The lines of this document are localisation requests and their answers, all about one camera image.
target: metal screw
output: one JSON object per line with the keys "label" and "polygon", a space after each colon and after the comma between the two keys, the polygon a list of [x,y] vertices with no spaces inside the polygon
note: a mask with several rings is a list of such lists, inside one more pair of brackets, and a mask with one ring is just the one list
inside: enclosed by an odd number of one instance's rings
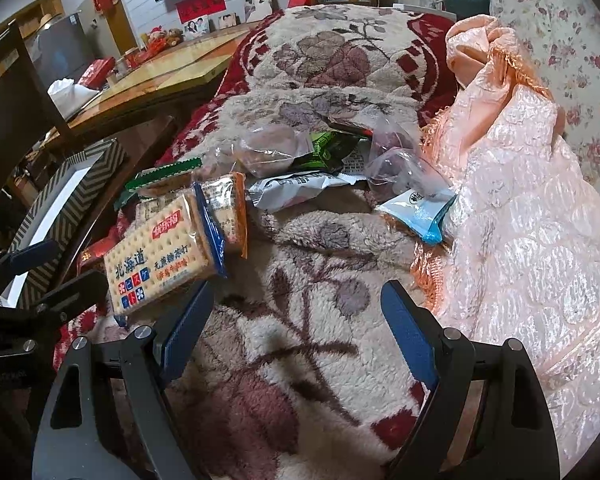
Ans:
{"label": "metal screw", "polygon": [[462,336],[460,331],[457,328],[453,328],[453,327],[445,328],[445,331],[443,333],[444,333],[445,337],[447,339],[451,339],[451,341],[456,341],[456,340],[460,339],[460,337]]}
{"label": "metal screw", "polygon": [[71,343],[71,346],[74,347],[74,350],[79,350],[80,348],[84,348],[87,345],[87,338],[80,336],[74,339],[74,342]]}
{"label": "metal screw", "polygon": [[151,327],[147,325],[139,326],[134,330],[134,335],[138,339],[144,339],[145,337],[149,337],[151,335]]}
{"label": "metal screw", "polygon": [[27,339],[22,345],[22,349],[25,352],[31,352],[36,347],[36,342],[33,339]]}
{"label": "metal screw", "polygon": [[517,339],[511,338],[507,341],[507,344],[509,345],[509,348],[511,348],[512,350],[515,351],[519,351],[522,350],[524,347],[522,346],[522,343],[520,341],[518,341]]}

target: blue and white packet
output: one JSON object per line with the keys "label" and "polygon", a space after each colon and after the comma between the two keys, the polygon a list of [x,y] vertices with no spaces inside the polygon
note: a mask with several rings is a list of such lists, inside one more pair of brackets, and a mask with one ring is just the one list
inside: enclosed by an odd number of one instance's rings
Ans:
{"label": "blue and white packet", "polygon": [[226,269],[224,268],[224,235],[214,218],[209,214],[206,197],[202,191],[202,187],[197,182],[195,182],[192,187],[196,193],[196,203],[198,204],[198,211],[200,212],[200,217],[204,224],[205,235],[211,246],[211,254],[214,258],[216,272],[218,273],[218,276],[226,278]]}
{"label": "blue and white packet", "polygon": [[377,206],[376,211],[398,219],[422,238],[424,243],[435,245],[442,241],[440,221],[455,199],[456,194],[449,188],[429,197],[410,189]]}

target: green snack wrapper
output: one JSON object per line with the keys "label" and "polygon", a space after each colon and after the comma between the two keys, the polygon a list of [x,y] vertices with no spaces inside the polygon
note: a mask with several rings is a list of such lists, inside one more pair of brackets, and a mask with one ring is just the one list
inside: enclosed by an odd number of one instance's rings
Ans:
{"label": "green snack wrapper", "polygon": [[343,159],[356,148],[360,138],[340,132],[315,132],[311,134],[314,152],[296,158],[289,173],[297,171],[326,171],[337,173],[343,168]]}
{"label": "green snack wrapper", "polygon": [[202,161],[199,158],[191,158],[160,168],[149,168],[127,182],[125,188],[128,191],[135,191],[140,197],[160,196],[175,189],[189,187],[192,183],[190,172],[200,166]]}

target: black chair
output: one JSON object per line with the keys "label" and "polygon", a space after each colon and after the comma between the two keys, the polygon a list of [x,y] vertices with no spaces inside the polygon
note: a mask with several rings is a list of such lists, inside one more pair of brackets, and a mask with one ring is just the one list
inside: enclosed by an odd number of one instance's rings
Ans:
{"label": "black chair", "polygon": [[0,193],[33,145],[55,127],[72,138],[71,129],[42,88],[15,22],[0,35]]}

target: refrigerator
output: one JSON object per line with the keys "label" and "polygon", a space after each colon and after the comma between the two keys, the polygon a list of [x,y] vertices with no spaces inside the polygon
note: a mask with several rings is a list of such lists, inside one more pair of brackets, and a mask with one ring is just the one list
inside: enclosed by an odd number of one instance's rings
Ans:
{"label": "refrigerator", "polygon": [[58,79],[78,82],[95,60],[77,12],[57,16],[49,22],[48,28],[27,40],[26,45],[44,88]]}

